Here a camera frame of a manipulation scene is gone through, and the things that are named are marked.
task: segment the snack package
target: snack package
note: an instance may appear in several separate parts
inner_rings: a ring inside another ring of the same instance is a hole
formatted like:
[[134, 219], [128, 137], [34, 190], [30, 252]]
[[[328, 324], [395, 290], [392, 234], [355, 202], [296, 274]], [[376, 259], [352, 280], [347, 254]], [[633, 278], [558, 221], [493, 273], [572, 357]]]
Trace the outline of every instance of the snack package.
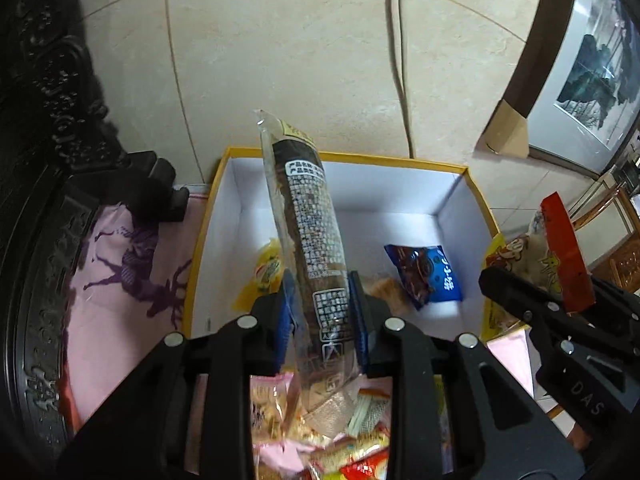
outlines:
[[385, 449], [360, 462], [340, 468], [340, 473], [346, 480], [386, 480], [388, 461], [389, 450]]
[[251, 436], [255, 445], [280, 440], [287, 409], [287, 378], [250, 378]]
[[379, 276], [366, 278], [361, 276], [362, 288], [366, 294], [386, 301], [391, 314], [396, 317], [410, 316], [412, 303], [402, 285], [395, 278]]
[[293, 419], [287, 428], [286, 437], [289, 440], [299, 442], [305, 446], [325, 448], [330, 446], [334, 440], [328, 436], [324, 436], [314, 430], [305, 420], [306, 411], [302, 407], [302, 400], [298, 400], [298, 407]]
[[[489, 256], [497, 251], [503, 250], [506, 247], [504, 236], [502, 233], [495, 235], [494, 239], [489, 244], [486, 253], [484, 254], [484, 260], [482, 261], [481, 269], [484, 270], [487, 266]], [[523, 323], [515, 316], [509, 314], [499, 304], [484, 298], [484, 309], [482, 311], [482, 327], [480, 330], [480, 341], [487, 343], [492, 339], [496, 339], [501, 335], [506, 334], [510, 330], [522, 326]]]
[[287, 303], [302, 401], [309, 412], [323, 405], [340, 415], [324, 412], [312, 422], [331, 436], [353, 413], [355, 396], [344, 387], [357, 375], [342, 239], [313, 141], [267, 112], [257, 115], [283, 261], [295, 282]]
[[449, 421], [449, 409], [444, 382], [441, 375], [435, 375], [433, 381], [436, 385], [436, 401], [438, 403], [438, 416], [440, 417], [440, 449], [442, 452], [442, 473], [453, 471], [453, 437]]
[[386, 254], [398, 268], [404, 290], [420, 310], [430, 301], [461, 301], [462, 291], [442, 246], [405, 247], [385, 245]]
[[255, 480], [282, 480], [282, 475], [258, 460], [258, 465], [255, 468]]
[[558, 193], [540, 204], [529, 230], [486, 259], [502, 266], [561, 301], [567, 312], [581, 312], [595, 303], [574, 228]]
[[358, 392], [356, 410], [347, 425], [346, 433], [356, 438], [374, 430], [385, 414], [391, 397], [378, 390], [361, 389]]
[[276, 238], [272, 238], [268, 244], [260, 249], [255, 263], [254, 275], [238, 294], [232, 307], [234, 310], [249, 312], [254, 306], [255, 300], [260, 296], [278, 291], [284, 272], [280, 253], [280, 242]]
[[359, 462], [389, 447], [389, 435], [386, 430], [374, 430], [357, 439], [346, 438], [335, 446], [315, 451], [305, 457], [306, 468], [314, 480], [323, 475], [340, 471], [340, 468]]

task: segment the blue snack package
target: blue snack package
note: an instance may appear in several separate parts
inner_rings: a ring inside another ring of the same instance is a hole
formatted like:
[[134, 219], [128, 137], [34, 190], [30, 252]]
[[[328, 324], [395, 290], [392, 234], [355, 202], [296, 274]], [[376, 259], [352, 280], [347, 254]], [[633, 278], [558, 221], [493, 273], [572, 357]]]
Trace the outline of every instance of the blue snack package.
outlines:
[[398, 269], [402, 286], [416, 309], [429, 302], [462, 300], [458, 280], [442, 246], [385, 245], [385, 251]]

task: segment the carved wooden furniture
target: carved wooden furniture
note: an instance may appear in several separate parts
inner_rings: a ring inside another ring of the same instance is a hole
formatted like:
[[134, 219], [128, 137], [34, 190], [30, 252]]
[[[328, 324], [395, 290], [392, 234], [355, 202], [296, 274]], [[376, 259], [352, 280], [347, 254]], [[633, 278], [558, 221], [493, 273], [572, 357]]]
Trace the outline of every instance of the carved wooden furniture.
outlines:
[[180, 221], [188, 191], [173, 189], [167, 160], [125, 152], [105, 120], [79, 1], [0, 1], [0, 456], [47, 470], [70, 436], [67, 285], [98, 208]]
[[595, 276], [615, 283], [628, 292], [635, 292], [640, 289], [640, 219], [624, 184], [608, 189], [596, 205], [574, 220], [574, 229], [585, 227], [609, 207], [617, 207], [619, 213], [630, 220], [631, 229], [621, 243], [592, 266], [591, 271]]

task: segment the open cardboard box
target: open cardboard box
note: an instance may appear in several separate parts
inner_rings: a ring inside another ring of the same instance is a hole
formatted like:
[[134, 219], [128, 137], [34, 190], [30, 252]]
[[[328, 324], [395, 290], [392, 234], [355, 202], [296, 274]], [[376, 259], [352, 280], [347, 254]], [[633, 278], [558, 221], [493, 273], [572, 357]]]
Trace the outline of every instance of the open cardboard box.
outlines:
[[[478, 277], [498, 227], [468, 168], [384, 156], [320, 153], [349, 270], [397, 277], [385, 244], [442, 245], [462, 301], [430, 303], [409, 321], [454, 339], [479, 334], [484, 297]], [[232, 310], [258, 251], [277, 238], [260, 149], [228, 148], [214, 178], [185, 300], [189, 337], [216, 332]]]

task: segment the tiled wall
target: tiled wall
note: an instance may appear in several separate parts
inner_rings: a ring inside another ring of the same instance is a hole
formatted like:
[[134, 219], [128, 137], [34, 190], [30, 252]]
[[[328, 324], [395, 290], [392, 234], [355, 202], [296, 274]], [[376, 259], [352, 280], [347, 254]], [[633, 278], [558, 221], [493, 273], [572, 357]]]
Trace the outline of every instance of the tiled wall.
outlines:
[[545, 196], [557, 191], [570, 208], [593, 183], [578, 173], [532, 158], [474, 152], [468, 165], [506, 238], [527, 230]]
[[[514, 70], [537, 1], [406, 2], [417, 155], [471, 163], [506, 224], [521, 218], [518, 208], [536, 205], [549, 167], [472, 152]], [[82, 4], [120, 139], [128, 150], [169, 158], [180, 182], [209, 180], [229, 144], [257, 146], [257, 107], [308, 131], [322, 150], [408, 155], [384, 0]], [[503, 187], [520, 198], [501, 193]]]

